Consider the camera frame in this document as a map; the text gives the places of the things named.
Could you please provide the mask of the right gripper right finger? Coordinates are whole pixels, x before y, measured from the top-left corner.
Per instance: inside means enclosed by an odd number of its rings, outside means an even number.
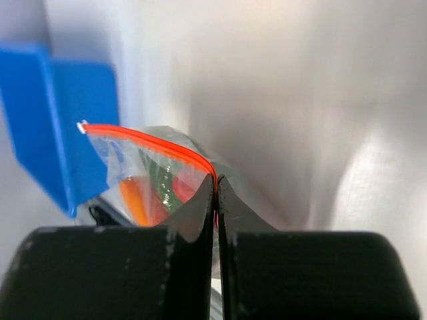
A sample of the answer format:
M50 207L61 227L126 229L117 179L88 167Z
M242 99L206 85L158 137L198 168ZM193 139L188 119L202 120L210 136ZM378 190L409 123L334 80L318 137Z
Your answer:
M383 235L279 231L226 177L218 184L225 319L419 319L400 257Z

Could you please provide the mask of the red orange mango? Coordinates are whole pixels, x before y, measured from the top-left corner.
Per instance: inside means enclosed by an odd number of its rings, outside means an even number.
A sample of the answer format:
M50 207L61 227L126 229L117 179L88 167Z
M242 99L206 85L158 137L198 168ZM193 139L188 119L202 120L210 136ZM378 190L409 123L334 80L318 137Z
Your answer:
M127 177L120 181L119 190L133 220L144 227L149 225L143 199L143 177Z

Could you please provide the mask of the red chili pepper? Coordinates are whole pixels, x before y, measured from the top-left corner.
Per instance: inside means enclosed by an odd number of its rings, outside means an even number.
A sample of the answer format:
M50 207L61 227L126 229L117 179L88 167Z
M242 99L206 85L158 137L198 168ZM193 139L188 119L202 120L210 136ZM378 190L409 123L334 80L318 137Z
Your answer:
M185 203L195 195L202 181L203 177L199 173L181 170L173 178L173 192L182 203Z

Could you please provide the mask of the green cucumber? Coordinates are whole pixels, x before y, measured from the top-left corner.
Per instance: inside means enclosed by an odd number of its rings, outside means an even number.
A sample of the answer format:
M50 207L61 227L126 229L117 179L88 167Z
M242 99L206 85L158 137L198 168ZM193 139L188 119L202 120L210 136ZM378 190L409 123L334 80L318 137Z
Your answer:
M173 192L172 181L182 165L169 157L146 148L139 150L139 156L167 212L173 213L179 209L183 203Z

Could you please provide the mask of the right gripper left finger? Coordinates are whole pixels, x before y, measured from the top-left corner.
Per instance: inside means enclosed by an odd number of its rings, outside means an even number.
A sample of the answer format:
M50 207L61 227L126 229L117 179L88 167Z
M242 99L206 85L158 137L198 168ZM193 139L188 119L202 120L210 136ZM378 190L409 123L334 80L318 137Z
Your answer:
M41 227L1 285L2 319L208 319L214 180L155 227Z

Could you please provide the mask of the clear zip bag orange zipper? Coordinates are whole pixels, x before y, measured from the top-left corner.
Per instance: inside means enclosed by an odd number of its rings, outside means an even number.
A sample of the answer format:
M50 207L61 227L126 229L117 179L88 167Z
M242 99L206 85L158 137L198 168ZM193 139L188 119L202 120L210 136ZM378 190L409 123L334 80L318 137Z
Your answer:
M187 203L207 175L221 175L246 194L245 178L219 155L168 126L141 130L119 125L77 123L107 167L106 180L117 188L127 216L153 227Z

